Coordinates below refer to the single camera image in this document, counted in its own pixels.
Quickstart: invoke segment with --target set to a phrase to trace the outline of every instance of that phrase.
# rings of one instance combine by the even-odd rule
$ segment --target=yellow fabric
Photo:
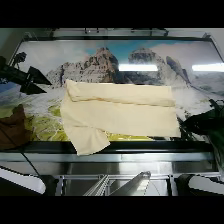
[[[108,146],[105,131],[180,137],[171,87],[66,80],[61,104],[66,134],[78,155]]]

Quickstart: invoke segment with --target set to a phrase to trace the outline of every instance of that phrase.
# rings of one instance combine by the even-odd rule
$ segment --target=brown object
[[[24,125],[23,105],[19,104],[12,112],[10,117],[0,118],[0,149],[15,148],[30,140],[31,131],[26,130]]]

